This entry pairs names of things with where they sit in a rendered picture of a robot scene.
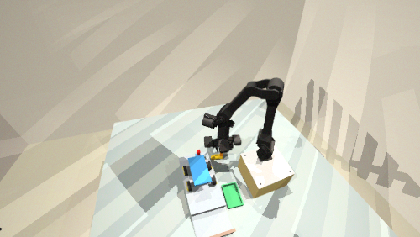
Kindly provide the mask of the blue trolley with black wheels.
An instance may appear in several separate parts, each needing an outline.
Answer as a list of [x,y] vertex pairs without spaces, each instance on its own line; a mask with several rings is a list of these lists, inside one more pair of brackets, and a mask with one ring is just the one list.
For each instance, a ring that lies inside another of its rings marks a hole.
[[186,181],[188,192],[192,190],[192,187],[202,185],[204,183],[217,184],[217,179],[214,175],[209,175],[209,170],[212,170],[210,161],[205,160],[203,155],[197,155],[188,158],[189,164],[183,166],[184,176],[188,175],[188,172],[192,172],[192,180]]

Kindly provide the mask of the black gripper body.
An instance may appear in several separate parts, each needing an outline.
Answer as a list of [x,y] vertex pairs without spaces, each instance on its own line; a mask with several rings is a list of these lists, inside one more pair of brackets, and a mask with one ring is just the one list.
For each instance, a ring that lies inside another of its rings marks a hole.
[[236,135],[232,135],[231,137],[229,137],[229,133],[228,134],[220,134],[218,132],[218,137],[215,140],[212,140],[212,136],[205,136],[204,137],[204,147],[205,148],[211,148],[214,146],[217,146],[217,139],[224,139],[224,137],[228,137],[228,141],[230,142],[234,142],[234,145],[241,145],[241,139],[240,139],[240,135],[236,134]]

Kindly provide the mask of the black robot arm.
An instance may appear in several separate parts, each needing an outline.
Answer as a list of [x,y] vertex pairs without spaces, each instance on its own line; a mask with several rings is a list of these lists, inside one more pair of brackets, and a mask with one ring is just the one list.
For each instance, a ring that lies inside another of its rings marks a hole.
[[[256,151],[261,161],[273,160],[275,140],[273,139],[272,127],[275,120],[276,109],[283,98],[285,83],[278,77],[263,79],[257,82],[249,81],[246,87],[230,102],[221,107],[216,116],[205,113],[202,125],[214,129],[218,126],[220,134],[228,134],[235,122],[231,119],[234,112],[251,97],[266,99],[267,109],[263,129],[259,129],[256,137],[256,144],[259,149]],[[263,89],[266,88],[266,89]],[[230,120],[231,119],[231,120]],[[217,139],[220,153],[229,152],[234,148],[234,143],[228,141],[228,137]],[[271,159],[272,158],[272,159]]]

